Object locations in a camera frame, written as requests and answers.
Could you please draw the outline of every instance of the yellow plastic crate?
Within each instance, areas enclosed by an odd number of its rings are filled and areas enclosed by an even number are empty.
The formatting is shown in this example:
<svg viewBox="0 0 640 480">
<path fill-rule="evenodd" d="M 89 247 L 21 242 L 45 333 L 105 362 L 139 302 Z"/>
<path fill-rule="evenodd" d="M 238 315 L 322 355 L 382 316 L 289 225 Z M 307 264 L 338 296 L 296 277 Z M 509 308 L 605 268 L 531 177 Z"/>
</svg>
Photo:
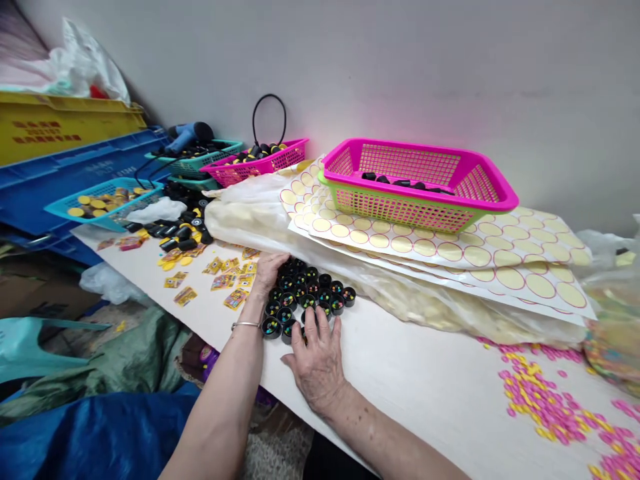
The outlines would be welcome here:
<svg viewBox="0 0 640 480">
<path fill-rule="evenodd" d="M 0 165 L 144 130 L 142 113 L 116 100 L 0 92 Z"/>
</svg>

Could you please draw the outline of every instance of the cardboard box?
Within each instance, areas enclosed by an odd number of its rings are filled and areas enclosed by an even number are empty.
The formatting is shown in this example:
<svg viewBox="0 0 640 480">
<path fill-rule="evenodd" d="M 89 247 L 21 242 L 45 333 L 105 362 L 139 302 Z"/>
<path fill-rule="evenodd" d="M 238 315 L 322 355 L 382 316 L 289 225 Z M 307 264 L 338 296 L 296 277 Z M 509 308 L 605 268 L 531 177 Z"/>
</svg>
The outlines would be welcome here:
<svg viewBox="0 0 640 480">
<path fill-rule="evenodd" d="M 75 320 L 100 301 L 78 286 L 79 276 L 28 261 L 0 263 L 0 318 Z"/>
</svg>

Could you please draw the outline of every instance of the blue tarp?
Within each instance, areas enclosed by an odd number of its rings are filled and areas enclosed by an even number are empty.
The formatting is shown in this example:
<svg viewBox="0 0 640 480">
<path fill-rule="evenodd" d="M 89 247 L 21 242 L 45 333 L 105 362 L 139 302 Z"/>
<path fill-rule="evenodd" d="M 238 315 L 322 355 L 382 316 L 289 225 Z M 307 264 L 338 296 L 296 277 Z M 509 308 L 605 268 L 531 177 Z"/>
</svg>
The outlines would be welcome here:
<svg viewBox="0 0 640 480">
<path fill-rule="evenodd" d="M 156 480 L 194 393 L 110 393 L 13 423 L 0 430 L 0 478 Z"/>
</svg>

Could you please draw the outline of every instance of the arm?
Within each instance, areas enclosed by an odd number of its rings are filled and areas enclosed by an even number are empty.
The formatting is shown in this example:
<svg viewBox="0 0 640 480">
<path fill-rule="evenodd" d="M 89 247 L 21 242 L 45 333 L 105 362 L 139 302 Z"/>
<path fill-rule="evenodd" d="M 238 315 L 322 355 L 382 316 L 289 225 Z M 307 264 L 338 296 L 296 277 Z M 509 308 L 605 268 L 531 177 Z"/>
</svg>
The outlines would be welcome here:
<svg viewBox="0 0 640 480">
<path fill-rule="evenodd" d="M 269 288 L 288 258 L 286 253 L 260 257 L 255 284 L 238 322 L 260 323 Z M 247 444 L 262 360 L 260 328 L 238 325 L 189 414 L 161 480 L 236 478 Z"/>
<path fill-rule="evenodd" d="M 282 357 L 311 409 L 384 479 L 467 479 L 452 462 L 380 412 L 347 382 L 342 370 L 340 317 L 335 318 L 331 332 L 322 309 L 316 315 L 317 325 L 311 308 L 305 314 L 308 345 L 305 347 L 296 323 L 293 354 Z"/>
</svg>

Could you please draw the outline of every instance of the hand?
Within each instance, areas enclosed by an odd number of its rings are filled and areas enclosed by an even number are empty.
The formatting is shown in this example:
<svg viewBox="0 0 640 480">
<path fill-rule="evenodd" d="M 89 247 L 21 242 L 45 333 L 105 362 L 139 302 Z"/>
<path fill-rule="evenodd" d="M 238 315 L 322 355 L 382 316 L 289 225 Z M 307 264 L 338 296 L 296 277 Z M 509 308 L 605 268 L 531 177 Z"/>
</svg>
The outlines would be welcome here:
<svg viewBox="0 0 640 480">
<path fill-rule="evenodd" d="M 300 324 L 296 322 L 291 333 L 293 354 L 284 355 L 281 360 L 293 372 L 295 384 L 311 410 L 326 419 L 344 398 L 351 384 L 345 380 L 342 370 L 342 320 L 340 317 L 335 318 L 331 332 L 324 310 L 316 307 L 316 315 L 317 325 L 313 309 L 307 308 L 307 346 L 302 338 Z"/>
<path fill-rule="evenodd" d="M 258 272 L 251 291 L 268 293 L 275 285 L 278 268 L 289 259 L 288 253 L 263 253 L 258 260 Z"/>
</svg>

